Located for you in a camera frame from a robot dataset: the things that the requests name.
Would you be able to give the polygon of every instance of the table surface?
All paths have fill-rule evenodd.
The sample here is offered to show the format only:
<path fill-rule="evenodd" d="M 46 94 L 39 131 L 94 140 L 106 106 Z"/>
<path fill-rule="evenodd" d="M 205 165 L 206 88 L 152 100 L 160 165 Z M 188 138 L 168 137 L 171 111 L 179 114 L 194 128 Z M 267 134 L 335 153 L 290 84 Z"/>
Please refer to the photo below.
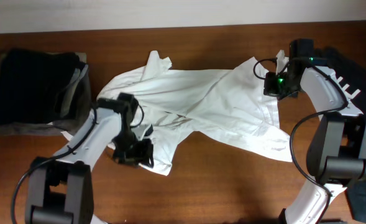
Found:
<path fill-rule="evenodd" d="M 12 47 L 85 52 L 95 97 L 112 77 L 145 65 L 151 50 L 170 57 L 174 69 L 232 69 L 253 56 L 289 52 L 289 43 L 297 38 L 314 39 L 316 47 L 333 46 L 366 68 L 366 22 L 1 34 L 0 55 Z M 305 93 L 280 101 L 278 107 L 281 128 L 287 133 L 314 112 Z M 296 134 L 296 155 L 303 167 L 318 123 L 312 119 Z M 65 143 L 61 136 L 0 136 L 0 223 L 11 222 L 12 191 L 32 160 L 51 156 Z M 167 177 L 118 166 L 105 155 L 92 177 L 94 212 L 112 223 L 265 223 L 289 206 L 304 183 L 292 163 L 267 159 L 201 133 L 191 134 L 178 146 Z M 17 198 L 19 223 L 26 194 L 24 183 Z M 325 218 L 355 223 L 344 194 Z"/>

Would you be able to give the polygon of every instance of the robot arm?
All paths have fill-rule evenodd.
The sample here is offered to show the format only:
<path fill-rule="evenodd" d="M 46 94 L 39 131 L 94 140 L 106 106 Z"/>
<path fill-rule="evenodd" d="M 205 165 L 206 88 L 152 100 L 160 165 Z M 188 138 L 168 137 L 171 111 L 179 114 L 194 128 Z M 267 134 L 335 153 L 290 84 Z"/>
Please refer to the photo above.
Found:
<path fill-rule="evenodd" d="M 54 156 L 68 152 L 83 141 L 71 154 L 40 166 L 29 178 L 29 190 L 25 208 L 25 222 L 30 224 L 104 224 L 93 215 L 93 189 L 91 171 L 107 144 L 116 145 L 112 155 L 118 163 L 153 167 L 153 146 L 141 132 L 131 130 L 130 123 L 138 107 L 137 100 L 121 93 L 117 100 L 98 100 L 96 116 L 92 110 L 84 125 L 73 139 Z M 86 136 L 95 121 L 94 128 Z M 46 161 L 38 157 L 32 166 Z M 66 194 L 52 192 L 50 186 L 66 184 Z"/>
<path fill-rule="evenodd" d="M 312 40 L 293 41 L 291 63 L 278 65 L 287 67 L 287 72 L 268 73 L 264 94 L 281 100 L 303 90 L 318 113 L 346 106 L 337 112 L 319 115 L 321 122 L 307 153 L 306 163 L 312 181 L 329 192 L 306 180 L 295 201 L 281 212 L 280 223 L 317 223 L 328 201 L 331 203 L 347 187 L 366 178 L 366 115 L 351 102 L 360 90 L 347 93 L 349 86 L 339 84 L 342 77 L 336 78 L 335 71 L 326 66 L 323 58 L 316 58 L 313 50 Z M 348 143 L 342 146 L 343 136 Z"/>

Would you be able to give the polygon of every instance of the black cable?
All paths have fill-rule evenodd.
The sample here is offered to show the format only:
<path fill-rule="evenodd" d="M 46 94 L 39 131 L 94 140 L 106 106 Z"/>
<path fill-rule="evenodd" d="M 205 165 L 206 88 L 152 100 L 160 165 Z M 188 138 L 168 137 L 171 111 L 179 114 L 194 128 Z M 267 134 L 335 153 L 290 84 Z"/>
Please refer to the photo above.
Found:
<path fill-rule="evenodd" d="M 292 157 L 292 161 L 294 163 L 294 165 L 296 166 L 296 168 L 299 170 L 299 172 L 301 173 L 301 175 L 303 175 L 307 180 L 309 180 L 311 183 L 317 185 L 318 187 L 322 188 L 325 190 L 325 193 L 327 194 L 327 199 L 326 199 L 326 204 L 324 207 L 324 210 L 322 211 L 321 215 L 319 216 L 318 220 L 316 223 L 319 223 L 322 220 L 322 217 L 324 216 L 324 214 L 326 213 L 327 208 L 329 207 L 329 203 L 331 202 L 331 197 L 332 197 L 332 193 L 330 193 L 329 189 L 327 189 L 325 186 L 317 183 L 315 180 L 313 180 L 308 174 L 306 174 L 306 172 L 300 167 L 300 165 L 298 164 L 296 157 L 295 157 L 295 152 L 293 150 L 293 138 L 295 136 L 296 130 L 299 128 L 299 126 L 301 124 L 303 124 L 304 122 L 306 122 L 307 120 L 311 119 L 311 118 L 315 118 L 319 115 L 323 115 L 326 113 L 330 113 L 330 112 L 337 112 L 340 110 L 343 110 L 344 108 L 346 108 L 349 104 L 349 102 L 347 101 L 347 98 L 345 97 L 344 92 L 340 89 L 339 85 L 332 80 L 332 78 L 329 75 L 326 75 L 323 71 L 321 71 L 319 68 L 317 68 L 315 65 L 311 64 L 311 62 L 307 59 L 304 58 L 293 58 L 291 59 L 285 66 L 284 68 L 281 70 L 281 72 L 279 74 L 281 74 L 283 71 L 285 71 L 285 69 L 288 67 L 288 65 L 292 62 L 292 61 L 301 61 L 301 62 L 306 62 L 311 68 L 313 68 L 315 71 L 317 71 L 319 74 L 321 74 L 326 80 L 330 81 L 332 83 L 332 85 L 338 90 L 338 92 L 340 93 L 344 103 L 342 106 L 338 107 L 338 108 L 334 108 L 334 109 L 330 109 L 330 110 L 324 110 L 324 111 L 320 111 L 317 113 L 313 113 L 311 115 L 308 115 L 306 117 L 304 117 L 303 119 L 301 119 L 296 125 L 295 127 L 292 129 L 292 132 L 290 134 L 290 139 L 289 139 L 289 147 L 290 147 L 290 154 Z"/>
<path fill-rule="evenodd" d="M 94 127 L 97 124 L 97 110 L 96 110 L 96 107 L 93 106 L 93 105 L 91 105 L 91 107 L 93 108 L 93 113 L 94 113 L 93 123 L 90 126 L 88 132 L 83 136 L 83 138 L 74 147 L 67 146 L 68 147 L 67 152 L 64 152 L 63 154 L 60 154 L 60 155 L 57 155 L 57 156 L 52 156 L 52 157 L 48 158 L 46 161 L 43 161 L 40 164 L 38 164 L 34 167 L 31 167 L 30 169 L 27 170 L 27 172 L 25 172 L 25 174 L 18 181 L 18 183 L 16 185 L 16 188 L 14 189 L 14 193 L 13 193 L 12 200 L 11 200 L 10 213 L 11 213 L 11 221 L 12 221 L 13 224 L 17 224 L 15 207 L 16 207 L 17 194 L 19 192 L 21 184 L 23 183 L 23 181 L 29 175 L 31 175 L 39 167 L 71 154 L 73 151 L 77 150 L 84 143 L 84 141 L 88 138 L 88 136 L 90 135 L 90 133 L 93 131 Z"/>
<path fill-rule="evenodd" d="M 259 60 L 258 62 L 256 62 L 255 66 L 253 66 L 253 74 L 254 74 L 257 78 L 259 78 L 259 79 L 261 79 L 261 80 L 265 80 L 265 77 L 260 77 L 260 76 L 258 76 L 258 75 L 256 74 L 256 66 L 257 66 L 259 63 L 261 63 L 261 62 L 265 62 L 265 61 L 270 61 L 270 62 L 274 62 L 274 63 L 276 63 L 276 62 L 277 62 L 277 58 L 266 58 L 266 59 L 261 59 L 261 60 Z"/>
<path fill-rule="evenodd" d="M 138 123 L 138 124 L 136 124 L 136 125 L 131 125 L 130 127 L 131 128 L 137 128 L 138 126 L 140 126 L 140 124 L 143 122 L 143 120 L 144 120 L 144 110 L 143 110 L 143 107 L 141 107 L 141 105 L 139 105 L 139 107 L 140 107 L 140 110 L 141 110 L 141 114 L 142 114 L 142 116 L 141 116 L 141 120 L 140 120 L 140 122 Z"/>

